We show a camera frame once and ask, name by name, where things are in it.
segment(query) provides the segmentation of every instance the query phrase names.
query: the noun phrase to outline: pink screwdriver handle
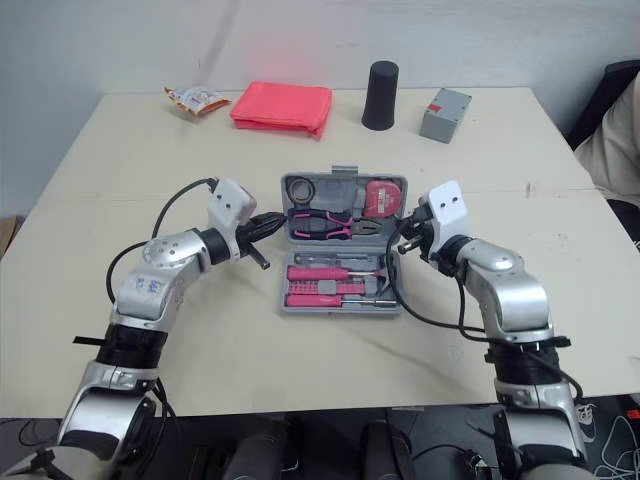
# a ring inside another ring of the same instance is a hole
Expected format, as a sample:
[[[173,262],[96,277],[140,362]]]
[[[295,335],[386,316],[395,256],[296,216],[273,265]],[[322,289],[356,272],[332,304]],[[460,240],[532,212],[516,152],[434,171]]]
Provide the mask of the pink screwdriver handle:
[[[346,268],[304,268],[289,267],[288,280],[347,280],[349,270]]]
[[[341,307],[340,295],[287,295],[287,307]]]

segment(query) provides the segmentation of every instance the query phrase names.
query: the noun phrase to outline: white wall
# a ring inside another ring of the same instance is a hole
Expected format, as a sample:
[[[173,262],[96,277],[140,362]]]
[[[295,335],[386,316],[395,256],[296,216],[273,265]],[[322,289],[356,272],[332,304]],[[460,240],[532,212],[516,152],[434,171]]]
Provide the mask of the white wall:
[[[103,92],[252,79],[529,85],[567,130],[608,63],[640,57],[637,0],[0,0],[0,214],[26,213]]]

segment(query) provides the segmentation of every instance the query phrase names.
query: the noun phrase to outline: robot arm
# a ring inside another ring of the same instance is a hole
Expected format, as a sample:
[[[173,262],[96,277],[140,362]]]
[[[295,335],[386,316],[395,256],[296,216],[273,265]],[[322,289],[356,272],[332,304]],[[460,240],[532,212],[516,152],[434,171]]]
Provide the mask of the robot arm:
[[[158,362],[186,289],[212,265],[250,255],[269,262],[253,242],[277,231],[281,213],[250,218],[256,201],[232,180],[219,180],[209,200],[209,226],[148,242],[114,303],[104,340],[87,364],[60,428],[57,445],[9,469],[2,478],[109,479],[140,457],[155,403]]]
[[[558,369],[547,295],[517,253],[468,236],[467,209],[456,182],[432,190],[405,223],[421,258],[455,276],[478,301],[504,410],[494,418],[501,473],[506,478],[593,478],[583,470],[586,450],[569,383]]]

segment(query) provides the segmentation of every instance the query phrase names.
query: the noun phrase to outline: gray box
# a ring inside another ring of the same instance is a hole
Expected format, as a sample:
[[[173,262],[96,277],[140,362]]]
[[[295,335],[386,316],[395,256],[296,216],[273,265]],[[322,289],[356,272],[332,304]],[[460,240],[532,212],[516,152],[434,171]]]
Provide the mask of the gray box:
[[[449,143],[462,122],[471,95],[441,88],[427,107],[422,118],[420,135],[442,143]]]

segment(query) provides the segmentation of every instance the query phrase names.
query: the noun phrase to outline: pink pouch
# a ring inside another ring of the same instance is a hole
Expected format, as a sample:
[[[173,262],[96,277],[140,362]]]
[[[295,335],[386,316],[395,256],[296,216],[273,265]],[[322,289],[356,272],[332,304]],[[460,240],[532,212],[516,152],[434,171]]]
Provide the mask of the pink pouch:
[[[320,139],[330,107],[325,87],[252,82],[230,115],[236,128],[305,130]]]

